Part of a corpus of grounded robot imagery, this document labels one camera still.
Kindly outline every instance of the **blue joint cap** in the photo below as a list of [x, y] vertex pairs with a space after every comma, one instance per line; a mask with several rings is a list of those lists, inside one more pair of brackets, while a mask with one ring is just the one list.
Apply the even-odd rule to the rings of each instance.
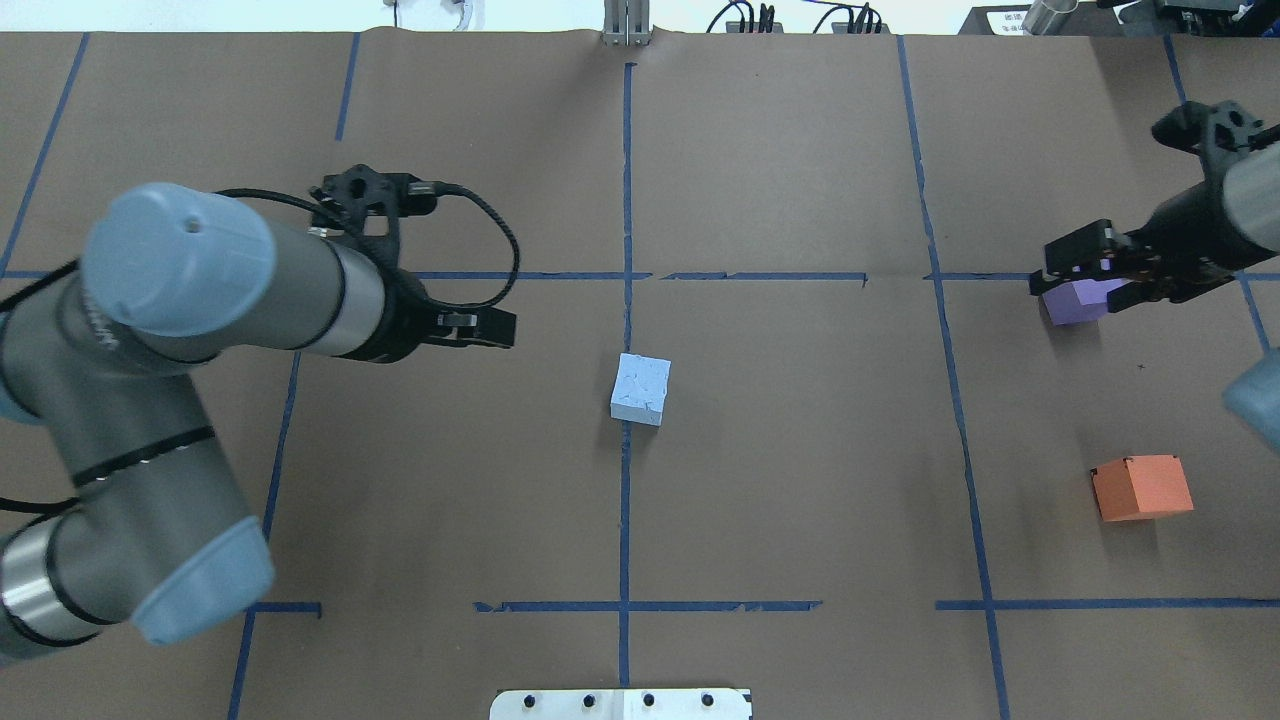
[[[0, 314], [0, 337], [4, 336], [4, 324], [9, 320], [9, 314]], [[23, 425], [42, 425], [44, 421], [27, 413], [26, 409], [12, 395], [9, 395], [8, 383], [0, 380], [0, 418], [6, 420], [13, 420], [14, 423], [22, 423]]]
[[1222, 401], [1280, 450], [1280, 351], [1272, 350], [1228, 386]]
[[253, 605], [274, 580], [262, 528], [244, 518], [151, 591], [132, 620], [148, 643], [175, 643]]
[[164, 337], [243, 318], [275, 274], [275, 240], [250, 206], [179, 184], [138, 186], [90, 233], [81, 273], [118, 323]]

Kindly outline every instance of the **orange block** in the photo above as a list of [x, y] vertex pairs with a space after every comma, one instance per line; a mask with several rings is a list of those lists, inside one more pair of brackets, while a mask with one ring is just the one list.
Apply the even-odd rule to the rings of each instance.
[[1107, 523], [1152, 520], [1196, 509], [1176, 455], [1135, 455], [1094, 468], [1093, 492]]

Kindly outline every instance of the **purple cube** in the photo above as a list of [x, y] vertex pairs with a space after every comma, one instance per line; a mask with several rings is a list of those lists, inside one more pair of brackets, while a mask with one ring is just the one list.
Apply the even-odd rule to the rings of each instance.
[[1129, 281], [1075, 281], [1041, 296], [1055, 325], [1092, 323], [1107, 314], [1107, 293]]

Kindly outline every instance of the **white wall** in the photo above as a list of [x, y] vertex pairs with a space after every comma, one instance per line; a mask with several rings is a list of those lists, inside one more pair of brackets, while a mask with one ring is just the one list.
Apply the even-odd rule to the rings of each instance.
[[[603, 0], [475, 4], [471, 29], [600, 29], [604, 22]], [[777, 6], [777, 19], [787, 32], [810, 32], [827, 10], [804, 0], [771, 4]], [[723, 0], [652, 0], [650, 13], [658, 27], [703, 32], [723, 5]], [[970, 6], [965, 0], [874, 3], [895, 32], [932, 35], [954, 35]], [[452, 29], [460, 8], [452, 0], [401, 0], [401, 27]], [[731, 10], [726, 18], [737, 18], [737, 13]], [[844, 20], [844, 13], [832, 17], [837, 18]], [[0, 31], [284, 32], [360, 31], [389, 24], [392, 9], [381, 0], [0, 0]]]

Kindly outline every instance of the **white bracket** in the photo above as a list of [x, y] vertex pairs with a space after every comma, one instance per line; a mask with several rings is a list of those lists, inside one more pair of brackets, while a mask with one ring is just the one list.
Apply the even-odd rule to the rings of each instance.
[[605, 45], [649, 45], [649, 0], [604, 0]]
[[751, 691], [507, 691], [489, 720], [751, 720]]

